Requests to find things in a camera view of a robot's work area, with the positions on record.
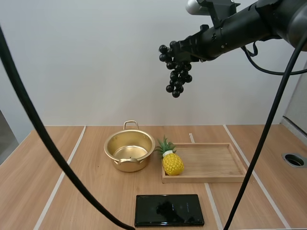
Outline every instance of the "wooden table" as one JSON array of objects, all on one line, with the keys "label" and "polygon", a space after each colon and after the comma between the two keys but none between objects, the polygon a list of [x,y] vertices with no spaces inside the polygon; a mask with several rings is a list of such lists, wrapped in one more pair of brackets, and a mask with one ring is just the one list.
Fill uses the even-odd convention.
[{"label": "wooden table", "polygon": [[[198,194],[205,225],[178,229],[222,229],[241,184],[162,184],[161,159],[155,153],[143,170],[120,172],[105,155],[103,145],[108,136],[121,129],[86,127],[70,163],[105,208],[133,225],[138,194]],[[251,161],[263,126],[141,126],[140,129],[155,138],[165,134],[179,143],[190,142],[189,134],[195,142],[231,142],[247,168],[242,156],[247,163]],[[47,127],[47,130],[68,160],[83,127]],[[256,178],[253,175],[250,179],[230,229],[307,228],[307,168],[290,167],[281,157],[285,152],[307,157],[307,147],[291,132],[282,125],[272,126],[256,165]],[[66,176],[59,180],[61,173],[37,133],[31,132],[0,166],[0,229],[120,229],[94,209]]]}]

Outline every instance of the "black cable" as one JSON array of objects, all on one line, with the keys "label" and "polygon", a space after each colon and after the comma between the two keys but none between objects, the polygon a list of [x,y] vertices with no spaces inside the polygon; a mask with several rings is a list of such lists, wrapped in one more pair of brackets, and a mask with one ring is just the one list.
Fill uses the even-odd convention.
[{"label": "black cable", "polygon": [[11,56],[10,50],[7,46],[5,37],[0,26],[0,57],[3,63],[3,66],[6,70],[6,73],[11,81],[11,84],[24,107],[24,110],[28,114],[29,119],[31,120],[34,128],[36,129],[38,135],[42,139],[46,148],[49,150],[50,154],[54,160],[58,163],[59,167],[65,172],[70,181],[76,186],[79,192],[87,199],[99,212],[101,212],[105,217],[107,217],[114,224],[126,230],[135,230],[134,227],[131,227],[127,224],[122,223],[116,217],[114,217],[109,211],[107,211],[86,189],[86,187],[79,180],[77,175],[73,172],[70,166],[66,163],[65,159],[60,154],[59,150],[51,140],[49,134],[47,133],[42,121],[40,120],[32,102],[29,98],[28,93],[26,92],[24,85],[20,79],[18,71],[15,67],[13,58]]},{"label": "black cable", "polygon": [[250,166],[248,168],[248,171],[246,172],[246,176],[244,178],[244,181],[242,183],[242,186],[240,188],[240,191],[238,193],[238,196],[236,197],[236,201],[231,209],[231,212],[229,214],[229,217],[228,217],[228,221],[226,222],[225,224],[225,227],[224,227],[224,230],[228,230],[230,224],[231,224],[231,221],[235,215],[235,212],[236,212],[236,209],[238,208],[238,205],[241,201],[241,198],[244,194],[244,191],[246,189],[246,186],[248,184],[248,181],[252,175],[252,172],[255,168],[255,165],[256,165],[256,162],[258,160],[258,157],[261,153],[261,150],[262,150],[262,147],[263,147],[263,144],[265,142],[265,139],[268,135],[268,132],[270,130],[270,127],[271,127],[271,124],[273,122],[273,119],[274,119],[274,116],[276,114],[276,111],[277,111],[277,108],[278,108],[278,105],[279,105],[279,102],[282,98],[282,95],[283,95],[283,91],[287,85],[287,82],[289,80],[289,77],[290,77],[290,73],[294,67],[294,64],[299,56],[299,53],[301,52],[301,50],[303,49],[305,43],[307,42],[307,30],[305,31],[304,35],[302,36],[302,38],[300,39],[297,47],[295,48],[289,62],[288,62],[288,65],[287,65],[287,68],[283,74],[283,78],[281,80],[281,83],[279,85],[279,88],[278,88],[278,91],[276,93],[276,96],[275,96],[275,99],[274,99],[274,102],[273,102],[273,105],[272,105],[272,108],[270,110],[270,113],[269,113],[269,116],[268,116],[268,119],[267,119],[267,122],[264,126],[264,129],[263,129],[263,132],[262,132],[262,135],[260,137],[260,140],[258,142],[258,145],[257,145],[257,148],[256,148],[256,151],[255,151],[255,154],[253,156],[253,159],[251,160],[251,163],[250,163]]},{"label": "black cable", "polygon": [[[245,46],[241,47],[241,49],[244,51],[246,57],[248,58],[249,62],[256,68],[258,69],[259,71],[261,72],[264,72],[264,73],[268,73],[268,74],[272,74],[272,75],[279,75],[279,76],[282,76],[284,73],[283,72],[275,72],[275,71],[270,71],[270,70],[267,70],[267,69],[263,69],[261,68],[260,66],[258,66],[254,61],[253,59],[251,58],[251,55],[252,54]],[[294,71],[294,72],[291,72],[290,75],[297,75],[297,74],[302,74],[302,73],[307,73],[307,69],[304,69],[304,70],[300,70],[300,71]]]}]

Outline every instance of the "black phone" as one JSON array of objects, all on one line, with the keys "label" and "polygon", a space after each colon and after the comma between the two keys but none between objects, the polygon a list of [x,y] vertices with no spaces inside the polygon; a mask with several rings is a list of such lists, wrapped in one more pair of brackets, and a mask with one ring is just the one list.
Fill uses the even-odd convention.
[{"label": "black phone", "polygon": [[198,195],[137,195],[136,227],[202,226],[204,219]]}]

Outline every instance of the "pineapple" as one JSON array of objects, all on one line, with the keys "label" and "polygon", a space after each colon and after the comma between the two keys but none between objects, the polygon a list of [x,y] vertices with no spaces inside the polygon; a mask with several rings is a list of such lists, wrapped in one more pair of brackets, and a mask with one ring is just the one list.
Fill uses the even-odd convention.
[{"label": "pineapple", "polygon": [[163,156],[163,167],[166,174],[170,176],[181,174],[184,170],[184,165],[181,158],[175,154],[175,145],[172,142],[167,142],[167,138],[165,138],[165,136],[163,142],[161,142],[159,139],[158,141],[160,146],[158,146],[156,150]]}]

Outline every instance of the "gold pot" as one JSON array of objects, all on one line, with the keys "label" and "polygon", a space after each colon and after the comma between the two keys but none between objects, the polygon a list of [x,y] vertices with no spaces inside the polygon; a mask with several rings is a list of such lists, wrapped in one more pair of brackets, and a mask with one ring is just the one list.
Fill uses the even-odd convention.
[{"label": "gold pot", "polygon": [[[126,129],[127,123],[135,123],[136,129]],[[118,170],[135,172],[144,168],[154,151],[154,138],[139,130],[136,121],[126,121],[124,130],[110,136],[105,142],[105,152]]]}]

